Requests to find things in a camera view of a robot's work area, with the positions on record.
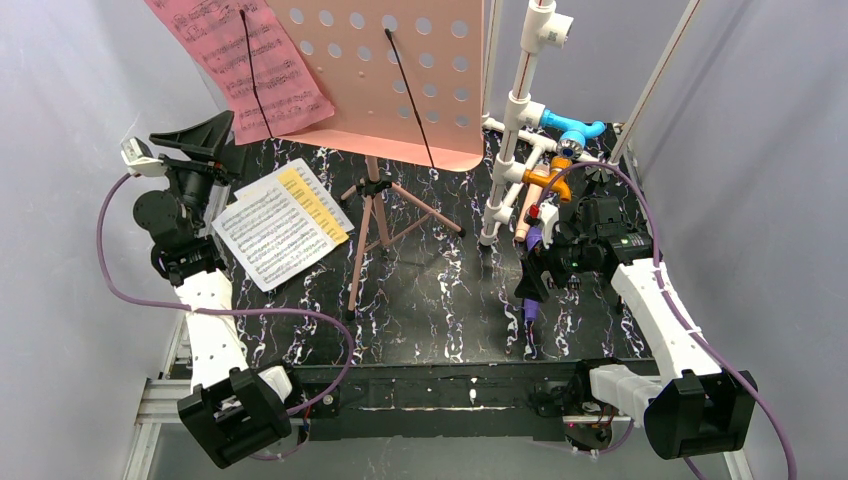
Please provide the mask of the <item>purple microphone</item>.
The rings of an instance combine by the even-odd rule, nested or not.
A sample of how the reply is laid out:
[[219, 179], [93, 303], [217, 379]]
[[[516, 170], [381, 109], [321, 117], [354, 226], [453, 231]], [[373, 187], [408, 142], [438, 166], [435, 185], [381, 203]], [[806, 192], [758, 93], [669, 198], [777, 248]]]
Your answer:
[[[542, 241], [542, 231], [537, 227], [531, 227], [526, 235], [524, 247], [527, 252], [536, 247]], [[527, 328], [530, 328], [538, 317], [539, 303], [532, 299], [523, 300], [523, 319]]]

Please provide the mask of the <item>pink microphone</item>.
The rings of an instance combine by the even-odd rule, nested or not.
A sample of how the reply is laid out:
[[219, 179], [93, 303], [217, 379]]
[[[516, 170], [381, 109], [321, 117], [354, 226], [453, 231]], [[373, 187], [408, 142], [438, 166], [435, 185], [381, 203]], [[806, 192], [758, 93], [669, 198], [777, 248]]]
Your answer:
[[531, 205], [533, 205], [540, 197], [543, 187], [528, 183], [527, 190], [524, 197], [524, 202], [522, 204], [522, 208], [520, 214], [517, 218], [516, 228], [513, 240], [516, 244], [522, 244], [525, 242], [531, 225], [526, 221], [526, 216], [528, 209]]

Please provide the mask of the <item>pink sheet music page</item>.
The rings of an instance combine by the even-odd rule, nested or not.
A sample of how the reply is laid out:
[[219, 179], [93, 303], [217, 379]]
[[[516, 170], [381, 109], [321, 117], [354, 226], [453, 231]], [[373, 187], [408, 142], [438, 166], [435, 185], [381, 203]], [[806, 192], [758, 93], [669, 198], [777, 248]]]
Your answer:
[[236, 144], [282, 137], [335, 114], [265, 1], [146, 5], [223, 94]]

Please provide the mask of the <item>white sheet music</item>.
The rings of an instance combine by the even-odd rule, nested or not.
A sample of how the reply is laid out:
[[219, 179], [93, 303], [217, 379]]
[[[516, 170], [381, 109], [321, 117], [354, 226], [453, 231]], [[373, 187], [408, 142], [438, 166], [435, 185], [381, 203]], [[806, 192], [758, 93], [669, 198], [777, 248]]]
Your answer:
[[227, 206], [213, 229], [263, 292], [323, 259], [337, 242], [282, 185], [267, 185]]

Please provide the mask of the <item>yellow sheet music page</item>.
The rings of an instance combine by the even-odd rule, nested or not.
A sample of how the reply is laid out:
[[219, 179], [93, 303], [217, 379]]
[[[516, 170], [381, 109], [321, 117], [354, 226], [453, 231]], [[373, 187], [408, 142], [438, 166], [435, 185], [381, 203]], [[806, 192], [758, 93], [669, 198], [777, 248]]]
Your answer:
[[286, 170], [278, 174], [276, 179], [336, 245], [340, 245], [349, 239], [341, 224], [297, 171], [294, 169]]

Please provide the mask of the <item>sheet music pages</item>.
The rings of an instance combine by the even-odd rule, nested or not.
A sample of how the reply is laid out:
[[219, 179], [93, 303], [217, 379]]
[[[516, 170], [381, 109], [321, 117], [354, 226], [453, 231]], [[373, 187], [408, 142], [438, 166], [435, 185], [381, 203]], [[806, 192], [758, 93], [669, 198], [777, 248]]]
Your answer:
[[242, 197], [251, 195], [256, 192], [263, 192], [269, 186], [282, 186], [280, 182], [276, 179], [276, 176], [290, 169], [294, 169], [303, 177], [306, 183], [319, 196], [321, 202], [330, 210], [331, 214], [336, 218], [336, 220], [341, 224], [341, 226], [346, 232], [351, 232], [354, 229], [353, 223], [343, 212], [340, 205], [332, 197], [329, 190], [324, 186], [324, 184], [319, 180], [318, 176], [307, 165], [306, 161], [302, 158], [289, 161], [288, 163], [273, 171], [272, 173], [265, 175], [264, 177], [251, 184], [248, 184], [240, 190], [237, 190], [235, 192], [235, 197], [237, 199], [241, 199]]

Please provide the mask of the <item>pink music stand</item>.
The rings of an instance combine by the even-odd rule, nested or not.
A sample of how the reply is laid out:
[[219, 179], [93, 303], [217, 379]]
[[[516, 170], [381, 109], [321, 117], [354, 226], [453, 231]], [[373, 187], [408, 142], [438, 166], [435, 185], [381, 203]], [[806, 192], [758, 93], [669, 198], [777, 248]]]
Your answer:
[[360, 154], [367, 172], [349, 189], [364, 203], [355, 258], [398, 234], [384, 196], [394, 193], [464, 236], [465, 229], [392, 180], [379, 161], [465, 172], [482, 160], [481, 1], [274, 1], [334, 114], [292, 131], [294, 142]]

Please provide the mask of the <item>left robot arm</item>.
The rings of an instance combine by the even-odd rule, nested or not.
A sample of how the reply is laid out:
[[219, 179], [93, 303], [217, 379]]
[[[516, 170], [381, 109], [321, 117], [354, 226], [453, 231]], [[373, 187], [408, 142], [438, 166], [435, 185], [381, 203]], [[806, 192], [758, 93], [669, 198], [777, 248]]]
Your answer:
[[232, 283], [207, 231], [213, 188], [229, 185], [243, 164], [228, 140], [233, 120], [225, 110], [122, 145], [129, 174], [168, 181], [135, 201], [133, 219], [153, 241], [153, 268], [187, 307], [192, 377], [177, 403], [180, 421], [221, 469], [291, 434], [286, 401], [295, 390], [284, 363], [249, 367], [231, 312]]

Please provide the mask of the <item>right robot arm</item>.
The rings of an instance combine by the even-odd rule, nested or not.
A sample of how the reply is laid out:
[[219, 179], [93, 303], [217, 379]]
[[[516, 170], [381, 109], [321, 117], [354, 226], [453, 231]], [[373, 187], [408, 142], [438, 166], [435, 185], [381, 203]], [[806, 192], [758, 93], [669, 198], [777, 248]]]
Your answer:
[[535, 306], [553, 288], [573, 288], [581, 273], [609, 280], [648, 342], [659, 381], [652, 382], [617, 359], [583, 360], [566, 384], [535, 397], [542, 416], [564, 416], [593, 403], [612, 408], [643, 427], [653, 451], [671, 460], [740, 450], [755, 400], [747, 371], [733, 376], [698, 344], [699, 331], [681, 323], [682, 308], [666, 302], [670, 284], [653, 259], [646, 226], [628, 221], [615, 197], [583, 198], [571, 220], [550, 203], [528, 207], [530, 228], [521, 255], [516, 297]]

